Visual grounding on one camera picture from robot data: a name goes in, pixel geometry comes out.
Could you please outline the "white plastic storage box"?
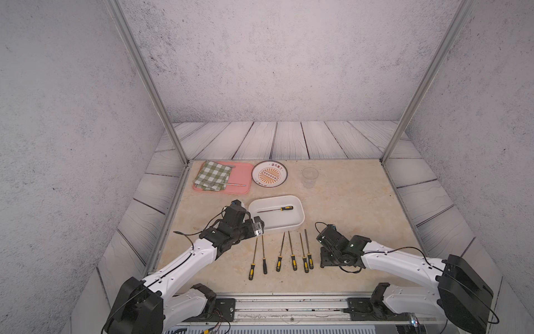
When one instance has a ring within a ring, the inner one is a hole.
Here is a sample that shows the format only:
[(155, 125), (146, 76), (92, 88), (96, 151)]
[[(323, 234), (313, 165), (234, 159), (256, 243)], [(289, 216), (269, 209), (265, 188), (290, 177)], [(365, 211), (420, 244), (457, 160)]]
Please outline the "white plastic storage box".
[[(289, 205), (293, 206), (292, 211), (257, 213), (259, 210)], [(305, 221), (303, 204), (298, 197), (292, 195), (253, 200), (248, 211), (253, 217), (259, 216), (264, 221), (266, 235), (298, 230)]]

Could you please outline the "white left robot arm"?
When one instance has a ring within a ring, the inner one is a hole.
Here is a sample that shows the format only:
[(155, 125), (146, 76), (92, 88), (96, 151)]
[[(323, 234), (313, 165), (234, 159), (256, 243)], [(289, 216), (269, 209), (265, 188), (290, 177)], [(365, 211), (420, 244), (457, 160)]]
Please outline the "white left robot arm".
[(203, 284), (183, 294), (179, 290), (232, 246), (263, 235), (264, 227), (259, 216), (250, 214), (239, 200), (232, 201), (170, 264), (142, 279), (126, 280), (101, 332), (164, 333), (190, 318), (209, 317), (215, 308), (215, 292)]

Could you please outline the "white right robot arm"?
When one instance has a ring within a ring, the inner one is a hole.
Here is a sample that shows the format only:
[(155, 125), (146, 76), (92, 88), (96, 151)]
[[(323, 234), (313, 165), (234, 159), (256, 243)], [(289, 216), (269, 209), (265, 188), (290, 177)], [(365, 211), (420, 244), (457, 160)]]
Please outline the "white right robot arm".
[(482, 277), (462, 257), (429, 258), (410, 247), (391, 249), (355, 235), (345, 238), (333, 224), (325, 225), (317, 236), (321, 245), (321, 267), (338, 267), (352, 274), (364, 269), (384, 271), (413, 282), (411, 288), (378, 283), (371, 297), (345, 311), (356, 320), (367, 317), (390, 321), (416, 315), (444, 318), (468, 333), (485, 333), (488, 324), (498, 324), (492, 310), (494, 293)]

